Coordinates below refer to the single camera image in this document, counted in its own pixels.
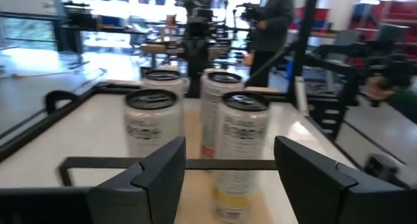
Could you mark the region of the white Celsius can black lid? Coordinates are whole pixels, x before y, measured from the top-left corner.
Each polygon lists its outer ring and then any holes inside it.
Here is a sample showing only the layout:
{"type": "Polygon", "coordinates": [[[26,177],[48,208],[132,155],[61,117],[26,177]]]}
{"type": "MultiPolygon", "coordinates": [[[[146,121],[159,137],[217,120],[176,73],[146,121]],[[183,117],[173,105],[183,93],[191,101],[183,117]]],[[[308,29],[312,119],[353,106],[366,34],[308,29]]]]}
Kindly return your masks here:
{"type": "Polygon", "coordinates": [[[184,82],[180,72],[157,69],[148,71],[141,80],[144,89],[162,89],[175,93],[179,100],[184,98],[184,82]]]}
{"type": "Polygon", "coordinates": [[[124,129],[130,157],[144,158],[184,135],[182,102],[171,91],[141,89],[124,99],[124,129]]]}

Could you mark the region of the black device on stand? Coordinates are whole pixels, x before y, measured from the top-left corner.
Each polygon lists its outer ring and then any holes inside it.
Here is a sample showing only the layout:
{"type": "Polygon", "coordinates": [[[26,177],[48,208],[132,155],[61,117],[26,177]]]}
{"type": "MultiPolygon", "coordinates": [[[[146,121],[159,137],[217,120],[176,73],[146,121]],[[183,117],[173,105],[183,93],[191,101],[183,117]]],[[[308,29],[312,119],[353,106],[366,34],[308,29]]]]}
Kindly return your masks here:
{"type": "Polygon", "coordinates": [[[60,26],[63,32],[63,46],[65,51],[76,55],[76,60],[69,66],[70,70],[77,69],[87,61],[83,60],[82,31],[96,31],[97,18],[92,14],[90,4],[65,1],[63,5],[63,23],[60,26]]]}

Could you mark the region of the person's forearm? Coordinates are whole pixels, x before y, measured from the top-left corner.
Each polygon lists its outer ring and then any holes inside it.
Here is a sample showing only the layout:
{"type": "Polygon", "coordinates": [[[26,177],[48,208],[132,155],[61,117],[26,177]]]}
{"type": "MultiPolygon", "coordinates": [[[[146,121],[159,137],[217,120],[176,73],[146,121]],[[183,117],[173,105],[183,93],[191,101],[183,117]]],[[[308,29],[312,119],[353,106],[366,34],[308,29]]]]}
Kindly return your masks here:
{"type": "Polygon", "coordinates": [[[396,111],[417,124],[417,92],[411,89],[394,91],[387,101],[396,111]]]}

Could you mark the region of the black table frame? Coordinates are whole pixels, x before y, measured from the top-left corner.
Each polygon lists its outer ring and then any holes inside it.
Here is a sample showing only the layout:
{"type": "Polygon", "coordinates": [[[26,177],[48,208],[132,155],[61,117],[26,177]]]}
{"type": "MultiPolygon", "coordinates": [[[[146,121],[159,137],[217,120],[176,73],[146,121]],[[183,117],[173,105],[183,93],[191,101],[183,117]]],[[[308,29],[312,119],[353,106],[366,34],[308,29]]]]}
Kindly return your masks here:
{"type": "MultiPolygon", "coordinates": [[[[50,115],[22,131],[6,143],[0,146],[0,163],[13,155],[27,143],[34,140],[40,134],[59,122],[73,110],[82,105],[96,94],[129,94],[138,91],[140,84],[120,84],[111,81],[99,82],[86,92],[78,95],[77,101],[57,102],[57,109],[50,115]]],[[[307,119],[323,134],[339,152],[349,161],[353,159],[336,143],[335,138],[346,114],[347,107],[342,99],[331,95],[308,95],[310,116],[307,119]]]]}

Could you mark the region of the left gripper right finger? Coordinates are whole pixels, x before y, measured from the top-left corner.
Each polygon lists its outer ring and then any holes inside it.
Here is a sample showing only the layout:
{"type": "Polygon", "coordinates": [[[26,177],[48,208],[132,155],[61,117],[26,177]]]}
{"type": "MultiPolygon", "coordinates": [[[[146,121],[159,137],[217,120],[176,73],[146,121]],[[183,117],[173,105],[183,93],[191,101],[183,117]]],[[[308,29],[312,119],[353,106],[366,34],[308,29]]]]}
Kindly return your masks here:
{"type": "Polygon", "coordinates": [[[274,141],[281,183],[299,224],[417,224],[417,189],[404,189],[284,136],[274,141]]]}

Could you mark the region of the person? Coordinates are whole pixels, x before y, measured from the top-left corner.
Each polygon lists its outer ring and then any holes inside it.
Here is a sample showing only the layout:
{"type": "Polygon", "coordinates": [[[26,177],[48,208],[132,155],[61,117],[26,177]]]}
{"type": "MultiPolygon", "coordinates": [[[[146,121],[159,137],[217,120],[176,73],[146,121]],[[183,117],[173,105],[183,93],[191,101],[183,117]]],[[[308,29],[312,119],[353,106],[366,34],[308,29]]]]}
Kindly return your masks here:
{"type": "Polygon", "coordinates": [[[251,87],[268,86],[270,68],[263,65],[286,43],[288,29],[295,18],[295,0],[267,0],[260,8],[260,15],[253,32],[253,61],[246,82],[251,87]]]}

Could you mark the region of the white Celsius can orange print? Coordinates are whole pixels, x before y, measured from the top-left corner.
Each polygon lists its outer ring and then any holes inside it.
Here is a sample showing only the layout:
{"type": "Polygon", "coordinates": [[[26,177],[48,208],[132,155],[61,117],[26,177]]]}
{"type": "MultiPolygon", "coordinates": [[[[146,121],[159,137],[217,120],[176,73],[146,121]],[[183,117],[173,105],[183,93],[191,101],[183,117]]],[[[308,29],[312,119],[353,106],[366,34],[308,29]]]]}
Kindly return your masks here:
{"type": "MultiPolygon", "coordinates": [[[[260,94],[228,92],[218,108],[214,157],[260,160],[270,118],[270,102],[260,94]]],[[[214,172],[214,213],[228,223],[242,223],[258,188],[256,171],[214,172]]]]}

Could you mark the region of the white Celsius peach vibe can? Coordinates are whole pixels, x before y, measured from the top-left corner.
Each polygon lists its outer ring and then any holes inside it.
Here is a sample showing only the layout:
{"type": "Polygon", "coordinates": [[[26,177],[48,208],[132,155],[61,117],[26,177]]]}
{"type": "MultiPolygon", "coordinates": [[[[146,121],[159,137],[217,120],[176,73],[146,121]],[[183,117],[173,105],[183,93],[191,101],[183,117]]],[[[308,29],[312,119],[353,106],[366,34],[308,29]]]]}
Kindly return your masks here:
{"type": "Polygon", "coordinates": [[[242,91],[242,78],[233,73],[211,71],[201,78],[201,157],[212,159],[218,129],[218,108],[222,96],[228,92],[242,91]]]}

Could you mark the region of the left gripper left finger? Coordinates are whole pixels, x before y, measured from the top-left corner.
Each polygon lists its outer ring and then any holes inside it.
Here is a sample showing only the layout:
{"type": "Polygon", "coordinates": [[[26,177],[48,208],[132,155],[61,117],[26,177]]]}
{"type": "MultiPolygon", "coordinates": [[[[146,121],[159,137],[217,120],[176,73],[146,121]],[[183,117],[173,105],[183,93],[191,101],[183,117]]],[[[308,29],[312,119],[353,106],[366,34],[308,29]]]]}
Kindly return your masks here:
{"type": "Polygon", "coordinates": [[[177,137],[95,187],[0,189],[0,224],[174,224],[185,165],[177,137]]]}

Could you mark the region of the person's hand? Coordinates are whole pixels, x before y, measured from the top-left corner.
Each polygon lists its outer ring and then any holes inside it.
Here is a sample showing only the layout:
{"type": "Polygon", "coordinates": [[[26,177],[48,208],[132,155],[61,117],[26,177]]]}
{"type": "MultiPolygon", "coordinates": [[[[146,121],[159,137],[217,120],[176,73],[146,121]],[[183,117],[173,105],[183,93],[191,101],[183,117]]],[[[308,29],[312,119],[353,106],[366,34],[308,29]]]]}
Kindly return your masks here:
{"type": "Polygon", "coordinates": [[[366,91],[371,100],[385,100],[394,94],[392,89],[384,90],[381,84],[386,81],[385,77],[369,77],[366,81],[366,91]]]}

